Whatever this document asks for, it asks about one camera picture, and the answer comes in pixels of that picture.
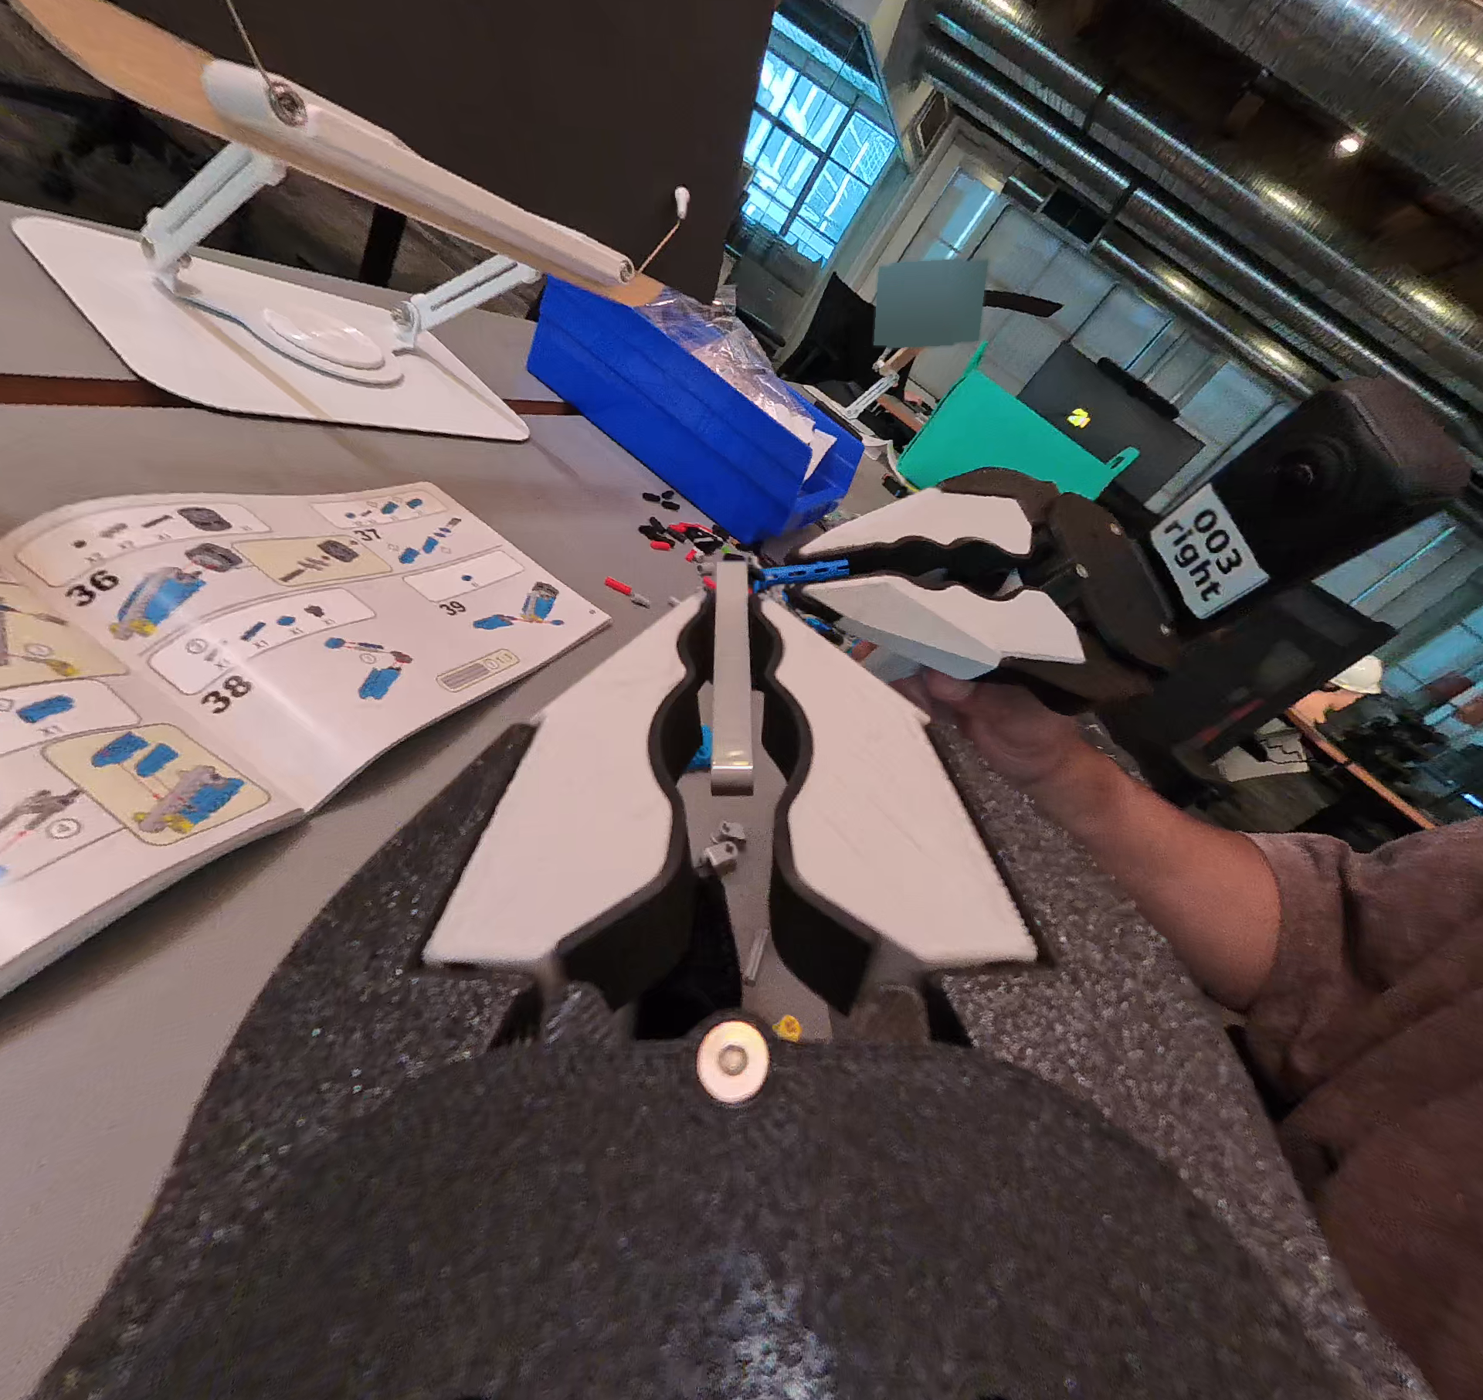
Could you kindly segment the person's right hand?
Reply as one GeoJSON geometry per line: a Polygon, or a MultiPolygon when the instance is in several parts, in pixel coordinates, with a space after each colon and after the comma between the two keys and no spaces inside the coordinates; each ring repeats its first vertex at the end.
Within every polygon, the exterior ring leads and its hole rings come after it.
{"type": "Polygon", "coordinates": [[[1109,813],[1132,781],[1085,739],[1075,720],[1021,686],[959,681],[929,668],[893,686],[937,721],[953,725],[992,771],[1066,828],[1109,813]]]}

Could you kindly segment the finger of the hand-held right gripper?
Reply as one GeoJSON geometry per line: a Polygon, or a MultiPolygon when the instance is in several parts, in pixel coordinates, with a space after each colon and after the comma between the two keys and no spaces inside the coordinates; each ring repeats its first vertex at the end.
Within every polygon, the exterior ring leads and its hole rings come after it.
{"type": "Polygon", "coordinates": [[[864,575],[827,583],[826,608],[843,631],[954,679],[979,679],[1009,660],[1085,663],[1072,620],[1029,589],[984,597],[956,584],[930,589],[898,575],[864,575]]]}
{"type": "Polygon", "coordinates": [[[793,563],[843,565],[853,576],[1003,579],[1032,552],[1033,526],[1016,500],[927,489],[806,541],[793,563]]]}

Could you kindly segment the instruction booklet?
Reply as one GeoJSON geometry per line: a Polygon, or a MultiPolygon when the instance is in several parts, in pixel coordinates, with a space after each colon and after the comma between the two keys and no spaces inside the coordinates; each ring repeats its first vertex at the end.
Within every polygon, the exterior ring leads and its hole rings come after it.
{"type": "Polygon", "coordinates": [[[3,994],[610,625],[432,483],[87,500],[2,565],[3,994]]]}

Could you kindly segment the blue plastic bin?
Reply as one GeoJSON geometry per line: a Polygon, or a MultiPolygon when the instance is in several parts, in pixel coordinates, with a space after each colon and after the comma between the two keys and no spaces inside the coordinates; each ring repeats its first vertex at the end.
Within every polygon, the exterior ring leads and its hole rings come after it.
{"type": "Polygon", "coordinates": [[[792,536],[846,497],[863,444],[800,404],[834,442],[805,441],[637,310],[548,278],[529,371],[743,544],[792,536]]]}

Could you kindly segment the person's brown clothing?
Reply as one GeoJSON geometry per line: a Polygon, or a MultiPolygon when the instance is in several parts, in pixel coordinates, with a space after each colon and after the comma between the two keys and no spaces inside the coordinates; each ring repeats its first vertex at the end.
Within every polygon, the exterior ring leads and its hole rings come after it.
{"type": "Polygon", "coordinates": [[[1333,1255],[1438,1397],[1482,1396],[1482,825],[1357,854],[1253,834],[1278,888],[1248,1012],[1333,1255]]]}

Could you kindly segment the grey desk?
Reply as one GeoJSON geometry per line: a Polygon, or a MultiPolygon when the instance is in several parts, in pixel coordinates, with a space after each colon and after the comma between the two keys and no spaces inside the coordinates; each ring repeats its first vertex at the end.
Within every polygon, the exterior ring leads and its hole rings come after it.
{"type": "Polygon", "coordinates": [[[640,491],[584,415],[519,402],[522,444],[34,396],[3,404],[3,533],[124,496],[331,496],[432,483],[610,625],[371,763],[303,821],[202,867],[3,997],[3,1397],[84,1397],[100,1317],[150,1336],[176,1265],[231,1255],[302,1154],[435,1071],[558,1017],[526,973],[418,968],[418,928],[490,821],[511,726],[677,604],[640,491]],[[608,591],[629,583],[653,608],[608,591]]]}

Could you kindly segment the teal plastic case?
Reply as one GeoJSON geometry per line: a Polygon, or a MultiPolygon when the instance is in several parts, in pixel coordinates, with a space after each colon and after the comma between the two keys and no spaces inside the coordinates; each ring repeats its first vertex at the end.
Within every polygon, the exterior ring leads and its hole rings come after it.
{"type": "Polygon", "coordinates": [[[900,483],[925,489],[980,470],[1004,470],[1098,500],[1140,460],[1140,449],[1129,446],[1103,462],[1051,426],[979,371],[985,349],[982,341],[954,388],[898,455],[900,483]]]}

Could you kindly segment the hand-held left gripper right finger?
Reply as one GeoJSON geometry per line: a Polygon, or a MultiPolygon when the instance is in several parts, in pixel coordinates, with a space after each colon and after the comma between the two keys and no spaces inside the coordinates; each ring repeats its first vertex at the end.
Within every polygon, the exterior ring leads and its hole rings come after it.
{"type": "Polygon", "coordinates": [[[784,779],[771,941],[850,1015],[880,983],[1037,963],[1037,938],[922,710],[780,602],[755,602],[761,742],[784,779]]]}

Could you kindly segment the pile of building block pieces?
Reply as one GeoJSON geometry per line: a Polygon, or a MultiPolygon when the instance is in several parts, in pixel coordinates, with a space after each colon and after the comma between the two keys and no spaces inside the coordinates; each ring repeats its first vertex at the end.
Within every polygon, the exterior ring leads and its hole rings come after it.
{"type": "Polygon", "coordinates": [[[851,515],[842,507],[829,508],[821,520],[801,526],[790,536],[743,546],[732,539],[722,525],[690,510],[674,488],[645,488],[640,491],[640,500],[645,508],[639,526],[640,538],[658,554],[677,552],[687,565],[695,568],[695,575],[703,586],[709,583],[714,575],[713,567],[721,557],[743,557],[751,570],[751,589],[755,594],[787,607],[811,631],[816,631],[845,654],[861,660],[869,650],[869,646],[861,638],[846,634],[838,620],[829,617],[819,602],[808,599],[801,584],[774,583],[769,588],[764,586],[766,573],[795,563],[790,552],[800,542],[851,520],[851,515]]]}

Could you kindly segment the grey beam piece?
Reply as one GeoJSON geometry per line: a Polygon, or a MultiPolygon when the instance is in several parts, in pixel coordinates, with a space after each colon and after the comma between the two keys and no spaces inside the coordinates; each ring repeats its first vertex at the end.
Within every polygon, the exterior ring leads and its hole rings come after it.
{"type": "Polygon", "coordinates": [[[743,557],[714,568],[711,725],[714,797],[751,797],[751,568],[743,557]]]}

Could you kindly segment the black partition panel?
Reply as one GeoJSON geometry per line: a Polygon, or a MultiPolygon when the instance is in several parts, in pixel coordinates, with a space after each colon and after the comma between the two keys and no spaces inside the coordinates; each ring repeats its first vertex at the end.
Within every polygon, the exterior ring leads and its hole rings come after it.
{"type": "Polygon", "coordinates": [[[709,299],[777,0],[108,0],[709,299]]]}

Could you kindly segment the white laptop stand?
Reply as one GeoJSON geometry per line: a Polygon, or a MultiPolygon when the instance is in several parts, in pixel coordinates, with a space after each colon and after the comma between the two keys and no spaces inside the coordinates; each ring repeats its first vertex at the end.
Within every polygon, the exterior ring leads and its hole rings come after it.
{"type": "Polygon", "coordinates": [[[518,444],[526,421],[435,329],[539,276],[629,307],[663,291],[634,262],[437,167],[395,134],[108,0],[10,0],[87,75],[223,141],[126,238],[60,217],[11,233],[140,379],[252,417],[518,444]],[[207,238],[298,171],[489,250],[435,289],[374,304],[205,260],[207,238]]]}

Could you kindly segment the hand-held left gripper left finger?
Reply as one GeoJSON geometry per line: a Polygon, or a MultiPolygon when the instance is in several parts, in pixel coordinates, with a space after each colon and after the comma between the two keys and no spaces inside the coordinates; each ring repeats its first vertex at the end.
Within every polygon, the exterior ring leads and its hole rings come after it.
{"type": "Polygon", "coordinates": [[[587,983],[611,1008],[684,957],[695,870],[679,779],[701,746],[711,600],[692,596],[531,725],[423,950],[439,968],[587,983]]]}

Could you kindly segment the dark wall screen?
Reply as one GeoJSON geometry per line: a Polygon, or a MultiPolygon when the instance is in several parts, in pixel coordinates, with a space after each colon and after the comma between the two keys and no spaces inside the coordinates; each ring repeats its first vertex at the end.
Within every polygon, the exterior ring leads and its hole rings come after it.
{"type": "Polygon", "coordinates": [[[1204,441],[1179,420],[1177,407],[1122,371],[1062,344],[1017,397],[1050,426],[1103,463],[1133,452],[1114,486],[1150,504],[1204,454],[1204,441]]]}

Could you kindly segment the silver air duct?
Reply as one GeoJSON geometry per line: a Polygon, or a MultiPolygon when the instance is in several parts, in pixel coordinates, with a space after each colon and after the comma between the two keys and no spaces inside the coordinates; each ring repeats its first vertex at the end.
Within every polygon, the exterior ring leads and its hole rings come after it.
{"type": "Polygon", "coordinates": [[[1122,221],[1316,352],[1480,407],[1480,5],[911,0],[950,62],[1133,179],[1122,221]]]}

